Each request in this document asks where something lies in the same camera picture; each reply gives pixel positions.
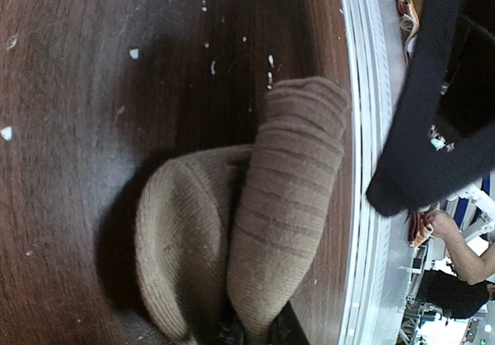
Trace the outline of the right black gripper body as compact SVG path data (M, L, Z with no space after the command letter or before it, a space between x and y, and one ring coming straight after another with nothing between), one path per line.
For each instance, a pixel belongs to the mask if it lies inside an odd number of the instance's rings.
M457 136L494 123L494 0L463 0L439 116Z

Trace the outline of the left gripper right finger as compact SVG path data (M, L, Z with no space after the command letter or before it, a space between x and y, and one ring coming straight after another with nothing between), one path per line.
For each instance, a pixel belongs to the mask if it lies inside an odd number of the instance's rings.
M273 345L309 345L291 302L287 302L271 325Z

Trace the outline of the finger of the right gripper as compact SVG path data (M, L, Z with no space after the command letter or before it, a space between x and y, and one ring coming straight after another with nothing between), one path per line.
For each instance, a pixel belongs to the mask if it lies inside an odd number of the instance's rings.
M382 216L431 205L494 168L494 123L457 136L438 113L462 6L424 0L415 53L366 192Z

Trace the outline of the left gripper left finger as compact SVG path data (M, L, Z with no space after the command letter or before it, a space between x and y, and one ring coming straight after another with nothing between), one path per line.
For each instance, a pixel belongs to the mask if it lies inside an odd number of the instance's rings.
M244 327L235 313L220 320L213 334L215 345L244 345L244 340Z

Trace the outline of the tan ribbed sock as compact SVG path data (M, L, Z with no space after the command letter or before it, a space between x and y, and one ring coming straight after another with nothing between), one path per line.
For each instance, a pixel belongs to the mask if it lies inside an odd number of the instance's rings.
M253 144L183 155L149 178L135 219L137 281L173 343L212 344L234 313L246 343L271 343L322 238L349 102L324 77L280 81Z

